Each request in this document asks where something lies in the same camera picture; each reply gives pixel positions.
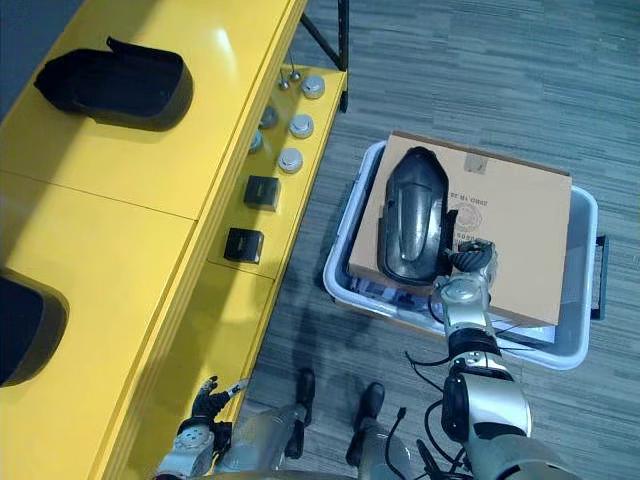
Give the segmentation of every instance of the gray floor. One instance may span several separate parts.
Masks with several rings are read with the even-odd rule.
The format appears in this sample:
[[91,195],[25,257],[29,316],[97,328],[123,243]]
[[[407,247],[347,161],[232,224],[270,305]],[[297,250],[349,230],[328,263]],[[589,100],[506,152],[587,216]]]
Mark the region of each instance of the gray floor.
[[[2,2],[2,114],[78,1]],[[349,112],[336,119],[242,415],[289,402],[295,370],[312,366],[314,423],[303,458],[290,466],[355,473],[343,460],[349,425],[373,380],[387,387],[382,420],[391,424],[406,406],[398,435],[409,446],[424,438],[422,415],[437,392],[402,352],[440,357],[443,342],[337,307],[321,280],[363,152],[398,128],[568,169],[596,197],[612,254],[607,319],[593,324],[587,360],[569,372],[510,366],[532,402],[534,435],[577,473],[640,477],[639,4],[351,3]],[[310,0],[307,9],[327,34],[336,30],[335,5]],[[325,62],[303,31],[293,51],[298,62]],[[444,380],[443,369],[429,373]]]

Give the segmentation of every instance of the black metal leg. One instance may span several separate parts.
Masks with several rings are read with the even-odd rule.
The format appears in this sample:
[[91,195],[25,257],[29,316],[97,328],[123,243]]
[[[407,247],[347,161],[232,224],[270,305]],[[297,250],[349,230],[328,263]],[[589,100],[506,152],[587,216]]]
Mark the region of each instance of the black metal leg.
[[345,90],[342,92],[340,96],[340,111],[342,113],[347,113],[347,107],[349,106],[349,90]]
[[[300,22],[307,29],[320,48],[331,59],[339,70],[346,72],[349,69],[349,0],[338,0],[338,53],[335,52],[329,42],[322,36],[306,13],[302,14]],[[340,97],[340,110],[347,111],[349,92],[347,89]]]
[[349,68],[349,0],[338,0],[338,68],[346,72]]

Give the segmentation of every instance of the bin handle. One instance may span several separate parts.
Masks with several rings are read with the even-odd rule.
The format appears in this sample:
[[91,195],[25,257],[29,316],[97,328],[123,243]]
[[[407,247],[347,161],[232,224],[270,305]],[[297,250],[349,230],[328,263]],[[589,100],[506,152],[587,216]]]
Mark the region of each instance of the bin handle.
[[609,267],[609,237],[596,237],[596,245],[602,247],[600,258],[600,293],[598,294],[598,308],[591,309],[591,320],[604,320],[607,303],[607,269]]

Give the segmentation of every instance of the yellow table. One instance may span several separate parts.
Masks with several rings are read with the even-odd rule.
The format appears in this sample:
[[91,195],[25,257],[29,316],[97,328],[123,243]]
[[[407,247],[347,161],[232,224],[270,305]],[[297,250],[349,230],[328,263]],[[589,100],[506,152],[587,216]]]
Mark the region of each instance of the yellow table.
[[[304,5],[88,0],[47,59],[103,49],[108,35],[175,51],[194,78],[187,115],[161,133],[99,125],[29,85],[5,118],[2,265],[60,291],[70,310],[42,372],[0,390],[2,478],[144,478],[206,376],[251,372],[346,88],[345,73],[316,70],[321,99],[272,94]],[[284,120],[312,113],[316,131],[295,140],[285,123],[247,156],[268,101]],[[282,146],[303,151],[295,176],[277,173]],[[241,204],[252,173],[282,177],[277,212]],[[265,233],[258,266],[221,258],[231,225]]]

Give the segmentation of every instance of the cardboard box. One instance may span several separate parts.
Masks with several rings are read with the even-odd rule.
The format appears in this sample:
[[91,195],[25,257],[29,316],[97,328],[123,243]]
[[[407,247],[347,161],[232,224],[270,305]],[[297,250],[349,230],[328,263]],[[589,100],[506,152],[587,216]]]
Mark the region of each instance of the cardboard box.
[[378,221],[387,179],[406,151],[433,151],[449,177],[449,209],[458,210],[454,245],[491,240],[498,275],[490,311],[521,326],[557,325],[569,222],[571,177],[563,171],[448,142],[393,132],[378,167],[356,236],[349,272],[411,293],[378,269]]

